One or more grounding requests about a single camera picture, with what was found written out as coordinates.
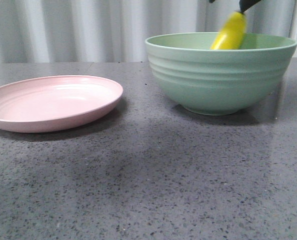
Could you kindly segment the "yellow banana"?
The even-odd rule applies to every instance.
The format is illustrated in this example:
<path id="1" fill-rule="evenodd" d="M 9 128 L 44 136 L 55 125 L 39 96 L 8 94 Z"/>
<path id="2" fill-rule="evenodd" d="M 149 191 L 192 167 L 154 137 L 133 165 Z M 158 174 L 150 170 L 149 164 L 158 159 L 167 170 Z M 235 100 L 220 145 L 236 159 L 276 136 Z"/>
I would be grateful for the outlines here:
<path id="1" fill-rule="evenodd" d="M 247 29 L 244 13 L 233 12 L 216 35 L 211 50 L 237 50 L 240 48 Z"/>

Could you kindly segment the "green ribbed bowl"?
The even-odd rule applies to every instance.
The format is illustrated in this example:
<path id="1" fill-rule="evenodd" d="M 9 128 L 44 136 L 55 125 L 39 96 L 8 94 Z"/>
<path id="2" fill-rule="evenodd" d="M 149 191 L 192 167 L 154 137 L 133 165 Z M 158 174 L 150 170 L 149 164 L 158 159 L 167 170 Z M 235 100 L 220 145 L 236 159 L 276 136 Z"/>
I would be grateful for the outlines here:
<path id="1" fill-rule="evenodd" d="M 145 40 L 162 91 L 202 115 L 232 114 L 264 99 L 282 81 L 297 48 L 288 37 L 247 33 L 239 49 L 213 50 L 215 37 L 192 32 Z"/>

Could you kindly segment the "pink plate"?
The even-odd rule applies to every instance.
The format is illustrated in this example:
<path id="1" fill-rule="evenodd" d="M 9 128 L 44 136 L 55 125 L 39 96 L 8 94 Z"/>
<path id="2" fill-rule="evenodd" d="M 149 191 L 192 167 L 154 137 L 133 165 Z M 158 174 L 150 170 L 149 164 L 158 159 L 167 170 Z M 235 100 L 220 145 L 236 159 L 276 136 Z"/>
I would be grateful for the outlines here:
<path id="1" fill-rule="evenodd" d="M 0 86 L 0 129 L 46 133 L 79 127 L 112 111 L 123 87 L 110 79 L 58 75 Z"/>

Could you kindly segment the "white pleated curtain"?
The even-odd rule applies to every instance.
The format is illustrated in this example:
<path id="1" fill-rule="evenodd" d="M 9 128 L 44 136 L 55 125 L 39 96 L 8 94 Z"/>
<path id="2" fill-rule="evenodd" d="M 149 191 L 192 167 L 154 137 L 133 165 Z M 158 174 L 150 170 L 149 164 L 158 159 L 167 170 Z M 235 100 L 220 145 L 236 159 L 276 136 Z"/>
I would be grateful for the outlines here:
<path id="1" fill-rule="evenodd" d="M 236 0 L 0 0 L 0 63 L 139 62 L 151 36 L 216 32 Z"/>

